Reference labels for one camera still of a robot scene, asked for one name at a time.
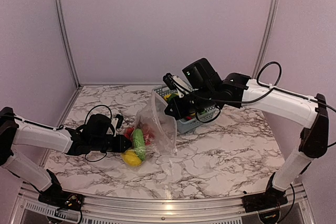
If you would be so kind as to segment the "clear zip top bag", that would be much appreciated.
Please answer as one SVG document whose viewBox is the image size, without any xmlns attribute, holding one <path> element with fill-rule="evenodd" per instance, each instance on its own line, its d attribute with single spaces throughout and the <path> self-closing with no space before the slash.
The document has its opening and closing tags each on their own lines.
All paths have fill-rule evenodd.
<svg viewBox="0 0 336 224">
<path fill-rule="evenodd" d="M 177 123 L 173 117 L 164 113 L 166 106 L 167 102 L 152 91 L 146 106 L 136 113 L 133 126 L 137 127 L 140 123 L 146 123 L 155 135 L 152 144 L 145 146 L 145 160 L 142 163 L 155 153 L 176 155 L 173 150 L 176 148 Z M 134 150 L 133 142 L 129 150 Z"/>
</svg>

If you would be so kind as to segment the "red fake grape bunch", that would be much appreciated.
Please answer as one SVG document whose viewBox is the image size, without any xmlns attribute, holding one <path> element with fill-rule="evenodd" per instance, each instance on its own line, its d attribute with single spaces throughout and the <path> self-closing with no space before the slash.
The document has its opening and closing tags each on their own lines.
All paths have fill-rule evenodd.
<svg viewBox="0 0 336 224">
<path fill-rule="evenodd" d="M 140 123 L 137 127 L 135 127 L 135 126 L 129 126 L 129 127 L 127 127 L 124 130 L 123 135 L 127 139 L 129 139 L 131 142 L 133 142 L 132 134 L 133 134 L 133 131 L 135 129 L 140 129 L 142 131 L 144 142 L 145 142 L 146 146 L 152 144 L 152 142 L 153 142 L 153 140 L 155 138 L 154 131 L 146 123 Z"/>
</svg>

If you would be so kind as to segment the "green fake bitter gourd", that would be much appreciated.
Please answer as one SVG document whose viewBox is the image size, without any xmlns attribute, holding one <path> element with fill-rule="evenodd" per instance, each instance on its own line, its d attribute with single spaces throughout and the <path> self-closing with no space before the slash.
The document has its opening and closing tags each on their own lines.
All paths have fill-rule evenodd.
<svg viewBox="0 0 336 224">
<path fill-rule="evenodd" d="M 135 129 L 132 133 L 134 151 L 141 161 L 145 160 L 145 141 L 141 129 Z"/>
</svg>

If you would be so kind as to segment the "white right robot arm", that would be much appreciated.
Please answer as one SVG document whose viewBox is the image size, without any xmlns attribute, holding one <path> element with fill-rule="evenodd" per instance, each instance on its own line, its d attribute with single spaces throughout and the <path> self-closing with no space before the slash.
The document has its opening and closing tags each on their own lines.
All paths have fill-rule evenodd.
<svg viewBox="0 0 336 224">
<path fill-rule="evenodd" d="M 274 172 L 263 193 L 246 195 L 246 207 L 274 207 L 286 203 L 290 184 L 304 172 L 314 159 L 321 158 L 329 148 L 328 105 L 324 95 L 294 93 L 274 84 L 260 82 L 242 73 L 230 73 L 222 79 L 206 58 L 183 69 L 188 83 L 171 73 L 164 83 L 178 95 L 171 98 L 165 114 L 180 120 L 209 107 L 249 108 L 273 115 L 302 126 L 299 143 Z"/>
</svg>

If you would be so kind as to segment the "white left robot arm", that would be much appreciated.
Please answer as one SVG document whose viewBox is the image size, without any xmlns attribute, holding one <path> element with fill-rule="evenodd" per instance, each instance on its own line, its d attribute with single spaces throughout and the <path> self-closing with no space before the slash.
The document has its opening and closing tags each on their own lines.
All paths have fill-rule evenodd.
<svg viewBox="0 0 336 224">
<path fill-rule="evenodd" d="M 39 193 L 40 202 L 59 208 L 80 210 L 82 194 L 64 191 L 56 175 L 43 169 L 16 150 L 17 145 L 29 145 L 58 151 L 69 156 L 123 153 L 132 147 L 124 135 L 117 134 L 123 116 L 88 113 L 83 125 L 76 129 L 52 127 L 17 116 L 13 109 L 1 109 L 1 167 L 29 182 Z"/>
</svg>

